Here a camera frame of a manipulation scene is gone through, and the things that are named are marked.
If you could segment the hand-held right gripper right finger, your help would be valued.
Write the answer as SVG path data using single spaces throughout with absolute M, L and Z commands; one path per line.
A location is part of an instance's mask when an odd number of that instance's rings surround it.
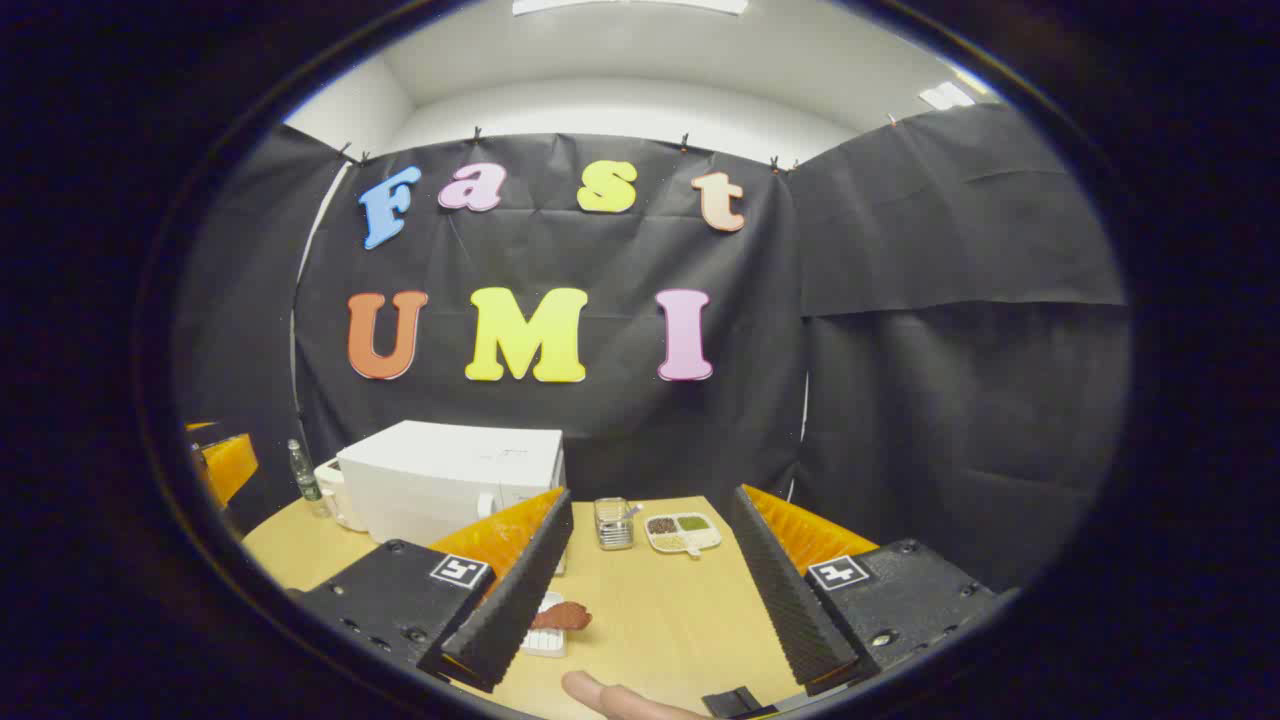
M 733 492 L 728 523 L 808 694 L 920 657 L 1004 602 L 918 539 L 877 544 L 750 486 Z

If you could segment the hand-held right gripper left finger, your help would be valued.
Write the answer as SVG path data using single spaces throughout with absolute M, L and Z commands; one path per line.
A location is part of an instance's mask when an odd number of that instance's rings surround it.
M 434 544 L 394 538 L 291 596 L 375 656 L 483 692 L 499 684 L 573 532 L 562 487 Z

